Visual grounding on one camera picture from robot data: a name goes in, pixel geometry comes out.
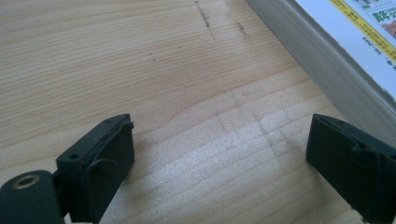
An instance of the dark stain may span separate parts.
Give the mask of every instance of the dark stain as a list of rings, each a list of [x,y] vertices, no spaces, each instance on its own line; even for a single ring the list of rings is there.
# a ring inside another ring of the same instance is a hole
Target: dark stain
[[[237,22],[236,24],[238,24],[238,26],[239,26],[239,31],[244,35],[244,37],[246,38],[250,38],[249,36],[248,36],[248,34],[247,34],[247,32],[245,31],[245,27],[241,24],[241,23],[239,23],[239,22]]]

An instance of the wood grain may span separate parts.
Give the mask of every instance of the wood grain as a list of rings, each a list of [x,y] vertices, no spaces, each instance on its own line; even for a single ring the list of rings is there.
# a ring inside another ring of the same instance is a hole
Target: wood grain
[[[361,223],[304,158],[339,112],[244,1],[1,1],[0,52],[1,185],[130,113],[101,223]]]

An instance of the table surface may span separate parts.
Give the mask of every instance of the table surface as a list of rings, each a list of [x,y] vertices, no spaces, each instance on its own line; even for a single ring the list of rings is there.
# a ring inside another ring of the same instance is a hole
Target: table surface
[[[101,223],[362,223],[304,156],[341,115],[245,1],[5,0],[0,52],[0,185],[130,113]]]

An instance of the book cover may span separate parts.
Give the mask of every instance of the book cover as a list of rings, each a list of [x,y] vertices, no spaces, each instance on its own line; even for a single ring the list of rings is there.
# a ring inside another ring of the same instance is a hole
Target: book cover
[[[396,0],[296,0],[395,101]]]

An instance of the scratch mark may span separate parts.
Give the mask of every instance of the scratch mark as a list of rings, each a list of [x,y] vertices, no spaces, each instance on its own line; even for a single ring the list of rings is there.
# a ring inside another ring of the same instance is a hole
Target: scratch mark
[[[236,24],[238,24],[238,26],[239,26],[239,31],[244,35],[244,37],[246,38],[250,38],[250,36],[248,36],[248,34],[247,34],[247,32],[245,31],[245,27],[241,24],[241,23],[239,23],[239,22],[237,22]]]
[[[213,37],[213,39],[216,41],[216,38],[213,36],[212,30],[210,29],[210,23],[209,23],[209,16],[206,15],[206,13],[204,13],[204,11],[197,6],[199,13],[202,16],[202,20],[205,22],[205,26],[207,28],[207,30],[209,31],[210,35]]]
[[[155,61],[154,57],[152,56],[152,53],[151,53],[151,52],[149,53],[149,56],[151,57],[151,60],[152,60],[154,63],[156,63],[156,61]]]

